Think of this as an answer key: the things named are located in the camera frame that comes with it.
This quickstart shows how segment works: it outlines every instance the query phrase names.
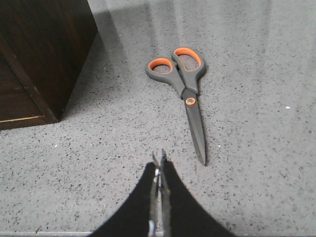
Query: wooden cabinet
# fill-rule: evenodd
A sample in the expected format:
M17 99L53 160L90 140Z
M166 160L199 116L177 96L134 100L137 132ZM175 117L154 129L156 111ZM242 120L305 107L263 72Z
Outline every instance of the wooden cabinet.
M87 0L0 1L0 129L57 122L97 33Z

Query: scissor blade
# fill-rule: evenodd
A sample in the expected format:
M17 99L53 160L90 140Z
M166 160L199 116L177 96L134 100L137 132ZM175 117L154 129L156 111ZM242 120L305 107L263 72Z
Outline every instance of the scissor blade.
M184 104L186 107L191 135L192 135L194 147L196 149L197 157L199 161L201 161L202 164L206 165L205 138L204 138L201 115L198 109L197 96L193 92L185 89L184 92L182 93L182 97L183 97ZM189 105L190 103L189 104L187 103L187 100L190 98L195 100L195 103L192 105Z

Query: speckled gray floor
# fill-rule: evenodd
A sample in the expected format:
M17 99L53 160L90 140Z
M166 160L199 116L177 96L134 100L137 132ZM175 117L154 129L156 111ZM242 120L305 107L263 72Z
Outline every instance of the speckled gray floor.
M199 203L237 235L316 235L316 4L90 0L96 37L63 120L0 131L0 232L89 232L164 148ZM209 166L183 102L144 66L187 45Z

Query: orange-handled scissors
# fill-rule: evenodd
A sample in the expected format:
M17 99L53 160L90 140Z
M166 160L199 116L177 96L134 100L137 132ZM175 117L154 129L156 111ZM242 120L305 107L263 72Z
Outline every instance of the orange-handled scissors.
M196 62L196 66L189 68L183 55L188 55ZM198 109L198 79L206 72L206 65L202 57L196 51L181 47L171 53L172 60L168 58L156 58L146 66L147 75L154 80L171 85L180 98L185 101L185 107L189 120L193 144L198 159L206 165L205 138ZM156 70L159 66L167 67L166 72Z

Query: scissor handle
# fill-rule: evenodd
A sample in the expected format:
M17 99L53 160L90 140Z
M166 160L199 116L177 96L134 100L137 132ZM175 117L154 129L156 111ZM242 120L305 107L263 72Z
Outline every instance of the scissor handle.
M180 59L180 55L189 55L194 58L197 61L197 67L192 70L187 69L185 63ZM206 65L203 58L198 52L187 47L180 47L172 51L171 58L177 63L186 88L195 94L198 94L198 79L200 79L206 72Z
M159 73L159 72L154 71L155 67L161 66L161 65L168 66L169 71L166 73ZM181 97L181 94L184 91L185 86L177 71L175 63L172 62L170 59L168 58L154 59L146 66L146 73L151 79L171 85L176 90L178 95Z

